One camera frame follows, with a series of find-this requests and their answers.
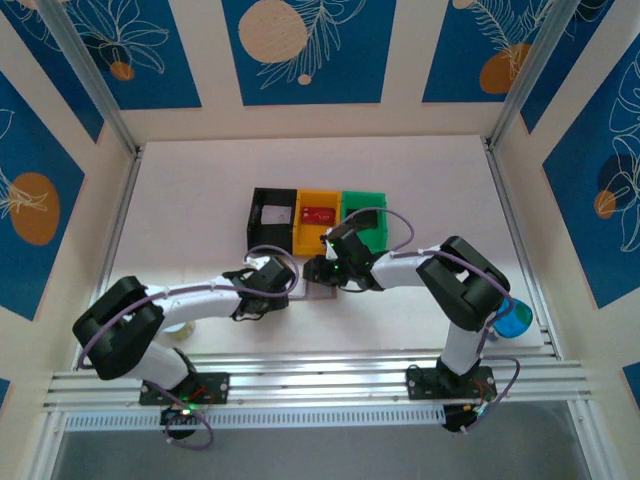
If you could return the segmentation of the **black plastic bin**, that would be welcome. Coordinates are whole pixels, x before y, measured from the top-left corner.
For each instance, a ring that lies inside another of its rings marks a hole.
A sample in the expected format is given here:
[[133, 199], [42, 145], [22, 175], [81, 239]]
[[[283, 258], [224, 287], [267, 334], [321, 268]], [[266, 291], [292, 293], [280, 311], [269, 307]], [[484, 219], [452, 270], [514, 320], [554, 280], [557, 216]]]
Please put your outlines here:
[[[293, 224], [296, 209], [296, 189], [261, 188], [253, 191], [246, 228], [247, 248], [273, 245], [288, 253], [293, 252]], [[288, 225], [262, 225], [261, 210], [264, 205], [284, 205], [292, 207], [291, 222]]]

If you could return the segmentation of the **blue plastic cup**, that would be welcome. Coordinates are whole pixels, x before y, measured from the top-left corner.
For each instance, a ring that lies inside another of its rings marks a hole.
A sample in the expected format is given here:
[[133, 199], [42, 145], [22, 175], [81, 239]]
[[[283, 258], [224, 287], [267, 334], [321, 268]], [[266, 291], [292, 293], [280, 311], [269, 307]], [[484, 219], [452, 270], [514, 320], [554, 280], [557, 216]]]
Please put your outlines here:
[[514, 339], [523, 335], [533, 322], [533, 312], [524, 302], [515, 299], [514, 307], [506, 313], [510, 303], [503, 300], [498, 309], [498, 319], [493, 323], [495, 333], [502, 338]]

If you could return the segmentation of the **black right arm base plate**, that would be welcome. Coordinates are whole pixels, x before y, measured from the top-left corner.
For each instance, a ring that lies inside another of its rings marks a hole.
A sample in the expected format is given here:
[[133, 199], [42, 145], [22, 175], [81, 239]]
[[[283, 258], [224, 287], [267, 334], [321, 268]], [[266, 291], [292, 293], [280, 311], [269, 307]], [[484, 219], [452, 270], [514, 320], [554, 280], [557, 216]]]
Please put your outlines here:
[[411, 400], [490, 401], [497, 397], [490, 367], [479, 366], [458, 376], [445, 368], [422, 368], [410, 365], [405, 384]]

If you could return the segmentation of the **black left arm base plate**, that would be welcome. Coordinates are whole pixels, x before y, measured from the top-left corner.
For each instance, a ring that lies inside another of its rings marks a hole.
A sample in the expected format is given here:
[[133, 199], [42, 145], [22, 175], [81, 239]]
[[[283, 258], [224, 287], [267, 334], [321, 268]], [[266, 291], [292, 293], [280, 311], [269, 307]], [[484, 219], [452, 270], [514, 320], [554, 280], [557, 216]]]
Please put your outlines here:
[[[226, 404], [230, 389], [230, 375], [220, 373], [191, 374], [170, 393], [189, 405]], [[143, 406], [168, 405], [171, 399], [143, 382], [138, 403]]]

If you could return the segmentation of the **red printed card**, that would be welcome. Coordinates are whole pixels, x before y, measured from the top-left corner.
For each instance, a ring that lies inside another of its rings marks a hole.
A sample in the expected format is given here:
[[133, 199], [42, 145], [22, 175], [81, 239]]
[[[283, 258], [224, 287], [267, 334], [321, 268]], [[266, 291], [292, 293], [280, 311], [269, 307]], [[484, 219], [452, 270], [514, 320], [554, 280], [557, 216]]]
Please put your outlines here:
[[305, 206], [300, 213], [302, 224], [332, 226], [335, 220], [336, 210], [331, 207]]

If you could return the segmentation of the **aluminium frame post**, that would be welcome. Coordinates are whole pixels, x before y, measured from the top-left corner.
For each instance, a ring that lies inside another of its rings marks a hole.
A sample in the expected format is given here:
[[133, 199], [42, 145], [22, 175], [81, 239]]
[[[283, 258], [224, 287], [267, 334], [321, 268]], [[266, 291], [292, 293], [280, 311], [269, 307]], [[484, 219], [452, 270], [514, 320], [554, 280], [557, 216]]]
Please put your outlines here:
[[63, 6], [57, 0], [34, 0], [36, 9], [101, 117], [126, 152], [136, 157], [140, 145]]
[[554, 0], [551, 12], [540, 27], [520, 72], [503, 103], [498, 118], [486, 138], [487, 151], [493, 153], [536, 85], [542, 71], [571, 21], [581, 0]]

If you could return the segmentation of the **yellow plastic bin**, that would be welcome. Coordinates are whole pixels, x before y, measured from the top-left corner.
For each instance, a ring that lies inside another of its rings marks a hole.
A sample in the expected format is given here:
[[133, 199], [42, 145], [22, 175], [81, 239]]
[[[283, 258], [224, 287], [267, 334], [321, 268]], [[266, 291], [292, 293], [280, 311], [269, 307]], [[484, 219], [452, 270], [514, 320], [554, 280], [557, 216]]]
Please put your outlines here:
[[[293, 224], [293, 254], [296, 256], [320, 255], [325, 251], [320, 237], [336, 226], [341, 220], [341, 199], [339, 191], [298, 190]], [[335, 224], [332, 226], [308, 225], [300, 221], [300, 213], [305, 206], [331, 207], [336, 210]]]

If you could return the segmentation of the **white card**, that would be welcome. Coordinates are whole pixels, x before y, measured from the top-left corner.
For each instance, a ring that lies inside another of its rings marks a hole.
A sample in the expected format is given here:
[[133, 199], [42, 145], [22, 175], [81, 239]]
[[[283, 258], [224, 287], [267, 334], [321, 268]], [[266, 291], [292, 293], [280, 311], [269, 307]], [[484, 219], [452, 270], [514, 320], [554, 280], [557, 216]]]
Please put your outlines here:
[[292, 207], [284, 205], [264, 205], [261, 210], [262, 225], [288, 225], [291, 222]]

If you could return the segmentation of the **aluminium mounting rail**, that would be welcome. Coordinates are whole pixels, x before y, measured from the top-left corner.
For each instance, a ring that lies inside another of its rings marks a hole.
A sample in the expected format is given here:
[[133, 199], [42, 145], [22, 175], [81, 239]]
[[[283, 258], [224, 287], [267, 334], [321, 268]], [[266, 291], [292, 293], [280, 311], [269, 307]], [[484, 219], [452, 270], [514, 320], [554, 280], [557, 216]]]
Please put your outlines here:
[[[228, 404], [258, 406], [373, 405], [408, 401], [404, 378], [411, 365], [432, 367], [434, 351], [320, 352], [191, 357], [201, 373], [230, 375]], [[593, 390], [577, 360], [508, 351], [489, 361], [498, 388], [510, 385], [509, 401], [587, 400]], [[44, 399], [47, 411], [138, 408], [141, 383], [102, 381], [89, 371], [57, 371]]]

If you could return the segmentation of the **aluminium table side rail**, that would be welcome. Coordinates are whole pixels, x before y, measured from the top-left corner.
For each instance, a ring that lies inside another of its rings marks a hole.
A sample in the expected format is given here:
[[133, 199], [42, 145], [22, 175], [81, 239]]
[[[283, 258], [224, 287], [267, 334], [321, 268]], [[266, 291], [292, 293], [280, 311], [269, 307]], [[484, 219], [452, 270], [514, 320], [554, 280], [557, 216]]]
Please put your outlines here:
[[[109, 290], [109, 280], [113, 271], [115, 257], [118, 252], [119, 244], [122, 237], [122, 232], [126, 223], [126, 218], [130, 208], [131, 199], [134, 193], [137, 178], [139, 176], [143, 154], [144, 154], [143, 149], [139, 148], [128, 169], [128, 173], [126, 175], [126, 181], [125, 181], [121, 196], [119, 197], [114, 225], [112, 227], [109, 241], [107, 244], [105, 259], [98, 277], [97, 286], [91, 297], [88, 313], [91, 312], [95, 304], [99, 302], [104, 296], [104, 294]], [[92, 335], [89, 337], [88, 341], [85, 344], [80, 344], [80, 346], [82, 347], [82, 350], [78, 353], [78, 355], [75, 358], [75, 363], [73, 364], [73, 371], [93, 369], [93, 366], [91, 363], [89, 364], [85, 363], [85, 359], [88, 357], [89, 353], [91, 352], [93, 347], [96, 345], [96, 343], [100, 340], [100, 338], [104, 335], [104, 333], [110, 329], [110, 326], [114, 322], [117, 322], [117, 321], [118, 321], [118, 316], [111, 316], [111, 317], [108, 317], [107, 319], [104, 319], [103, 317], [98, 316], [98, 319], [96, 320], [96, 329], [92, 330]]]
[[541, 284], [538, 281], [538, 278], [531, 264], [531, 260], [527, 253], [516, 211], [509, 194], [509, 188], [501, 171], [497, 156], [490, 150], [488, 143], [485, 143], [485, 154], [501, 203], [501, 207], [508, 225], [520, 270], [522, 272], [524, 282], [528, 291], [528, 304], [532, 308], [538, 324], [538, 329], [543, 335], [548, 338], [550, 342], [553, 350], [553, 356], [558, 360], [563, 360], [564, 352], [562, 349], [562, 345], [558, 343], [555, 327], [550, 317], [549, 308], [542, 292]]

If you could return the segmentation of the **black controller board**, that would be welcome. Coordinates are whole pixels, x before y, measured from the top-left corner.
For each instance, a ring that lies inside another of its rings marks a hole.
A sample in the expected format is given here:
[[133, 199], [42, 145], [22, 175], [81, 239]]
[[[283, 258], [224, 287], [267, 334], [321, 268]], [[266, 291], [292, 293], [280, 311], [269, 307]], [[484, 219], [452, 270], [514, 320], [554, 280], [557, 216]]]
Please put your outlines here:
[[160, 426], [169, 442], [182, 441], [197, 432], [198, 420], [190, 409], [172, 405], [160, 413]]
[[488, 406], [488, 403], [445, 405], [443, 427], [452, 433], [466, 434], [470, 428], [477, 424]]

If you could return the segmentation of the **printed tin can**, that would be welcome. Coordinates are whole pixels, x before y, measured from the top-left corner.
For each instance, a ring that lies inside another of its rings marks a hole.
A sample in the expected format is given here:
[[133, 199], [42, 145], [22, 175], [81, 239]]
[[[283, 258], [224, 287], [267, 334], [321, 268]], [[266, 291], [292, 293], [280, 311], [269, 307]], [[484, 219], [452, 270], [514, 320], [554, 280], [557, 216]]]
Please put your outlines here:
[[188, 321], [172, 325], [163, 330], [163, 333], [174, 341], [184, 341], [188, 339], [195, 331], [196, 325], [194, 321]]

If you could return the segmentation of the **green plastic bin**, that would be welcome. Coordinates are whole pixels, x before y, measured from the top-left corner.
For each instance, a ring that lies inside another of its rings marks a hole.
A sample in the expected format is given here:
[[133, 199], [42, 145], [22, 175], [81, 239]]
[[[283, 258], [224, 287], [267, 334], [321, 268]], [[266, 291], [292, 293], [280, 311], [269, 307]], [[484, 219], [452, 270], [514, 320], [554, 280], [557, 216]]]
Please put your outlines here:
[[[357, 210], [370, 207], [386, 207], [386, 196], [380, 192], [359, 192], [343, 191], [341, 199], [341, 218], [345, 219]], [[372, 253], [377, 253], [387, 249], [388, 227], [387, 216], [384, 211], [378, 211], [378, 227], [375, 229], [362, 230], [354, 222], [353, 218], [348, 221], [359, 237]]]

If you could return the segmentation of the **tan leather card holder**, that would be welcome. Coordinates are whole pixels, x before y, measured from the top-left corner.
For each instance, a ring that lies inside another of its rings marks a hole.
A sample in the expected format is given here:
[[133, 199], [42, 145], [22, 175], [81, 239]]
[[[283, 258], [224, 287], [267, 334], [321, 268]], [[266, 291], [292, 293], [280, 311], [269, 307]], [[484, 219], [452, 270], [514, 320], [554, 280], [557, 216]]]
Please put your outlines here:
[[309, 283], [306, 280], [298, 282], [296, 287], [288, 294], [288, 299], [292, 301], [323, 301], [335, 299], [337, 289], [317, 283]]

